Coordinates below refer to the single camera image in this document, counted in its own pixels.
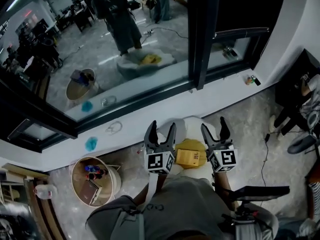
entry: transparent bottle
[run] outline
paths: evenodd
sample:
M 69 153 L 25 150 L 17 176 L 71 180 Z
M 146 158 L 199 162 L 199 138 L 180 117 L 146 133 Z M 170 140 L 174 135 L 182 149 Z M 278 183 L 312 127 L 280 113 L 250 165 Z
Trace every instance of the transparent bottle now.
M 38 198 L 47 200 L 47 199 L 51 199 L 53 195 L 56 195 L 58 193 L 58 190 L 52 184 L 46 184 L 46 185 L 40 184 L 35 186 L 34 193 Z

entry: white shoe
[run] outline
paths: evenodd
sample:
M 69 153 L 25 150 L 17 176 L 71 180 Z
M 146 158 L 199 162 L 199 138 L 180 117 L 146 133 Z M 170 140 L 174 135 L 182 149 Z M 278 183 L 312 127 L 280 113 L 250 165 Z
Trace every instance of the white shoe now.
M 276 139 L 280 142 L 282 139 L 284 138 L 284 135 L 282 134 L 282 132 L 280 131 L 278 136 L 276 137 Z
M 273 114 L 269 119 L 269 132 L 274 133 L 276 131 L 275 127 L 276 116 Z

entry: brown book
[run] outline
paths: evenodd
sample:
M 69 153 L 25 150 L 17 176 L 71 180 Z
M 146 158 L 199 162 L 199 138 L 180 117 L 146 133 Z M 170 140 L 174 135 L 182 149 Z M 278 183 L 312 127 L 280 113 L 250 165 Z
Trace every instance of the brown book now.
M 101 191 L 101 187 L 92 183 L 90 180 L 86 180 L 79 193 L 80 199 L 87 205 L 90 205 L 95 200 L 97 193 Z

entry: yellow box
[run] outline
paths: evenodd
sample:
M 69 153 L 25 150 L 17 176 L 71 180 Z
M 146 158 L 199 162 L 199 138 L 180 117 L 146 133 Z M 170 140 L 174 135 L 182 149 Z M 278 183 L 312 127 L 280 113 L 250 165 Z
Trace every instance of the yellow box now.
M 199 166 L 200 151 L 178 149 L 175 163 L 188 167 Z

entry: window frame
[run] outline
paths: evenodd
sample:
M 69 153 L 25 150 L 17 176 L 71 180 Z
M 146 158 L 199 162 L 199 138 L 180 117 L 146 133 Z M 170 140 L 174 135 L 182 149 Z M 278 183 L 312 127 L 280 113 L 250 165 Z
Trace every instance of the window frame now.
M 8 1 L 4 1 L 2 6 L 7 5 Z M 10 94 L 6 99 L 0 97 L 0 102 L 11 106 L 12 109 L 19 112 L 27 120 L 18 129 L 18 134 L 14 134 L 14 138 L 4 140 L 16 146 L 41 153 L 46 148 L 69 138 L 76 139 L 78 134 L 151 104 L 193 88 L 201 90 L 207 83 L 246 69 L 251 68 L 254 70 L 275 27 L 282 2 L 283 0 L 279 4 L 279 10 L 269 27 L 216 32 L 219 0 L 188 0 L 188 79 L 175 84 L 170 83 L 156 87 L 120 104 L 111 105 L 78 122 L 40 99 L 26 86 L 18 83 L 18 80 L 15 82 L 14 79 L 9 79 L 10 77 L 4 73 L 0 73 L 0 90 L 6 90 Z M 246 37 L 250 37 L 251 40 L 243 60 L 218 66 L 214 68 L 215 70 L 210 71 L 212 68 L 208 68 L 208 63 L 213 43 Z M 33 123 L 56 133 L 43 140 L 23 133 L 26 127 Z

